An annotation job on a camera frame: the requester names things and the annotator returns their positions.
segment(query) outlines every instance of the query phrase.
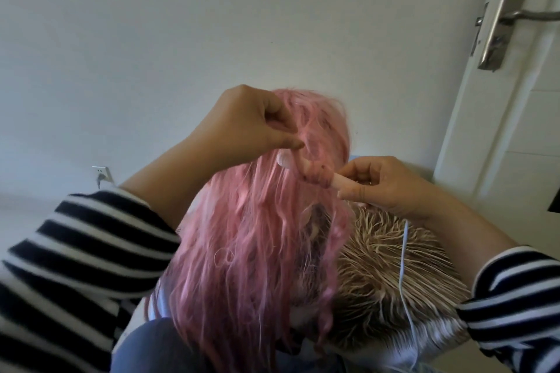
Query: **pink hair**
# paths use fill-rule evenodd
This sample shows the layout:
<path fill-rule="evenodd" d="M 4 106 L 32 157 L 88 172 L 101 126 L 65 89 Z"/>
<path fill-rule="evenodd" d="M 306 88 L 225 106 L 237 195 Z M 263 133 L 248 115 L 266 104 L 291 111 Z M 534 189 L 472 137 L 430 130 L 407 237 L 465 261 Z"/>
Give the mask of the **pink hair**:
<path fill-rule="evenodd" d="M 275 93 L 296 120 L 306 144 L 301 155 L 332 175 L 349 155 L 339 104 L 309 91 Z M 351 214 L 335 191 L 310 183 L 324 178 L 302 181 L 276 164 L 277 153 L 214 175 L 179 226 L 181 245 L 164 277 L 179 334 L 198 343 L 220 372 L 276 369 L 274 343 L 289 341 L 290 293 L 310 252 L 306 213 L 317 204 L 330 218 L 321 260 L 319 344 L 332 326 L 337 256 Z"/>

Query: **door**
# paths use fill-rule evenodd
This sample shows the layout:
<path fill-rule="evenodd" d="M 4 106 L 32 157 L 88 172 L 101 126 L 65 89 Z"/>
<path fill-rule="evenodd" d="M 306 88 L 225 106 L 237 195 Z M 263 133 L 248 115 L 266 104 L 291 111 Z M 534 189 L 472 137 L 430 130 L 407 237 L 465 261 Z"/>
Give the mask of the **door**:
<path fill-rule="evenodd" d="M 516 21 L 501 65 L 480 69 L 504 0 L 487 2 L 433 179 L 518 242 L 560 258 L 558 23 Z M 560 0 L 524 0 L 521 8 L 559 11 Z M 476 352 L 461 348 L 438 365 L 509 371 Z"/>

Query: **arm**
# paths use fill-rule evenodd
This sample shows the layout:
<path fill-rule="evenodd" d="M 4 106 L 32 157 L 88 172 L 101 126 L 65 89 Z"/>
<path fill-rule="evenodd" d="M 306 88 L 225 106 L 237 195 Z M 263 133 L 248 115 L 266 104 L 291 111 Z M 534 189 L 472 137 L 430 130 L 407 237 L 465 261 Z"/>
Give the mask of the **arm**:
<path fill-rule="evenodd" d="M 221 169 L 300 148 L 296 131 L 274 94 L 236 87 L 121 188 L 66 198 L 0 263 L 0 371 L 109 371 L 115 342 L 178 247 L 174 231 L 196 193 Z"/>
<path fill-rule="evenodd" d="M 485 355 L 516 372 L 560 371 L 560 262 L 499 228 L 394 157 L 363 157 L 340 174 L 339 197 L 366 202 L 436 234 L 473 298 L 458 308 Z"/>

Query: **sleeve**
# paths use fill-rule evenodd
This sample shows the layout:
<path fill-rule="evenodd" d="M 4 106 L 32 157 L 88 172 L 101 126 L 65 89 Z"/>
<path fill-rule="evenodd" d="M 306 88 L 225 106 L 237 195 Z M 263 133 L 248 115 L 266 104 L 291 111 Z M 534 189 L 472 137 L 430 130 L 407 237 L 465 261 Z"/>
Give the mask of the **sleeve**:
<path fill-rule="evenodd" d="M 119 188 L 68 196 L 0 263 L 0 371 L 108 372 L 179 237 Z"/>
<path fill-rule="evenodd" d="M 509 249 L 479 272 L 458 315 L 480 350 L 518 373 L 560 372 L 560 262 Z"/>

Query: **wall outlet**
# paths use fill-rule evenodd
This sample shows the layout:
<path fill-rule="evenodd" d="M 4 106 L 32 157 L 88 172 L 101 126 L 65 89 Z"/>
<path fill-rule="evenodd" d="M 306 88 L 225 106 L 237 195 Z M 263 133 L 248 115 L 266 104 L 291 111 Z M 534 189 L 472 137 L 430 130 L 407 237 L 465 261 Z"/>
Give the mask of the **wall outlet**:
<path fill-rule="evenodd" d="M 94 169 L 95 172 L 95 181 L 97 183 L 97 180 L 100 179 L 100 181 L 102 182 L 109 182 L 109 183 L 115 183 L 113 181 L 113 176 L 111 175 L 111 172 L 108 170 L 109 167 L 105 167 L 105 166 L 92 166 L 92 168 Z"/>

